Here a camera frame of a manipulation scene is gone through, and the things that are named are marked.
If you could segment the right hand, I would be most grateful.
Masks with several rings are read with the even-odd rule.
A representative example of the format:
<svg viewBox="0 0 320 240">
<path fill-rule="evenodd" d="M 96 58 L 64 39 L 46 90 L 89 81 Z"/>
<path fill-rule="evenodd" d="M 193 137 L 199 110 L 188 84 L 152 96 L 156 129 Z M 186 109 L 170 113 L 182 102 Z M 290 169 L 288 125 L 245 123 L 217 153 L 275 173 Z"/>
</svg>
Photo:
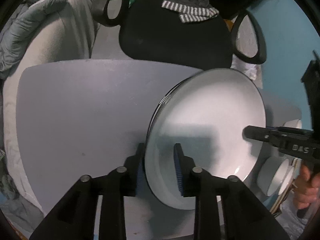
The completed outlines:
<svg viewBox="0 0 320 240">
<path fill-rule="evenodd" d="M 302 164 L 299 176 L 295 180 L 293 204 L 298 209 L 309 207 L 318 200 L 319 173 L 311 174 L 309 168 Z"/>
</svg>

